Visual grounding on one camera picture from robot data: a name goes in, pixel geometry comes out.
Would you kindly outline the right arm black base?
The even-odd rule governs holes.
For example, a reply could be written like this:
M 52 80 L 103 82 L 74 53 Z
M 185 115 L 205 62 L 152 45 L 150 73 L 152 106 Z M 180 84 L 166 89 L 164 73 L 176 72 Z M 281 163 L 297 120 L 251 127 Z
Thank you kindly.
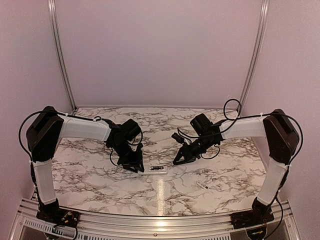
M 273 221 L 275 219 L 271 208 L 273 201 L 274 199 L 270 204 L 265 205 L 256 197 L 252 203 L 251 210 L 232 213 L 230 219 L 233 228 L 247 228 Z

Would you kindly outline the white battery cover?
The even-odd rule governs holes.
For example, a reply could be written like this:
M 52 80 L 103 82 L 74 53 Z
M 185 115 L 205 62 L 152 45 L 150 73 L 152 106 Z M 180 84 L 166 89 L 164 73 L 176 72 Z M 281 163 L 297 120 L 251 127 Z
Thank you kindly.
M 202 189 L 205 189 L 205 190 L 208 190 L 208 189 L 209 189 L 209 187 L 208 187 L 205 183 L 203 183 L 202 181 L 197 181 L 196 184 L 197 184 L 199 187 L 201 187 Z

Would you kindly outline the white remote control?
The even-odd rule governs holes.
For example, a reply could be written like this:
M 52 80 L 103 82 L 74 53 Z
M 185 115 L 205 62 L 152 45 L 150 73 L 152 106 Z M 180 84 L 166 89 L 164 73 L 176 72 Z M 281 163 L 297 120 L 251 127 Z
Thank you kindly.
M 167 167 L 163 165 L 146 166 L 143 172 L 145 175 L 166 175 L 167 173 Z

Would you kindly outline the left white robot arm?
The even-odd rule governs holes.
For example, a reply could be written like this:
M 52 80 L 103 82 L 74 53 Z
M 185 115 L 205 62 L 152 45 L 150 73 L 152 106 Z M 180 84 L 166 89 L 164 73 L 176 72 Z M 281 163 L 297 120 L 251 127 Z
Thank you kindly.
M 31 178 L 37 191 L 39 208 L 53 223 L 63 219 L 59 208 L 52 175 L 52 159 L 60 141 L 64 138 L 88 139 L 104 142 L 107 148 L 118 155 L 117 164 L 134 173 L 144 172 L 143 144 L 133 140 L 143 131 L 137 122 L 129 119 L 116 124 L 105 118 L 86 118 L 55 110 L 46 106 L 25 118 L 34 117 L 33 123 L 26 130 L 27 145 L 21 148 L 31 161 Z

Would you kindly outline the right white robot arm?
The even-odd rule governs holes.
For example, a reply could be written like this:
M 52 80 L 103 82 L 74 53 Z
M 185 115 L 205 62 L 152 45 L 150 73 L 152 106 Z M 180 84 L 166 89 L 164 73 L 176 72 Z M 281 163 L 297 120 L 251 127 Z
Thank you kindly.
M 220 145 L 224 140 L 266 138 L 269 149 L 267 175 L 247 214 L 252 224 L 260 223 L 285 184 L 291 163 L 302 149 L 304 136 L 298 121 L 282 109 L 275 109 L 258 115 L 225 117 L 216 123 L 201 113 L 190 124 L 197 133 L 193 142 L 185 142 L 178 133 L 172 135 L 181 144 L 173 160 L 174 165 L 192 163 L 200 159 L 210 147 Z

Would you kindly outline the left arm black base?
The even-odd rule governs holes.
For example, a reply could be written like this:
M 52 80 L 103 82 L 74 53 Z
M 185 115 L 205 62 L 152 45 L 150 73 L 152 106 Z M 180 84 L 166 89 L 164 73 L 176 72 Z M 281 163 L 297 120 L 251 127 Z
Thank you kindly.
M 50 201 L 48 204 L 44 203 L 39 193 L 37 193 L 37 199 L 37 219 L 55 224 L 56 227 L 66 226 L 76 228 L 78 226 L 80 217 L 80 213 L 78 211 L 60 208 L 59 201 L 56 197 L 54 197 L 53 201 Z

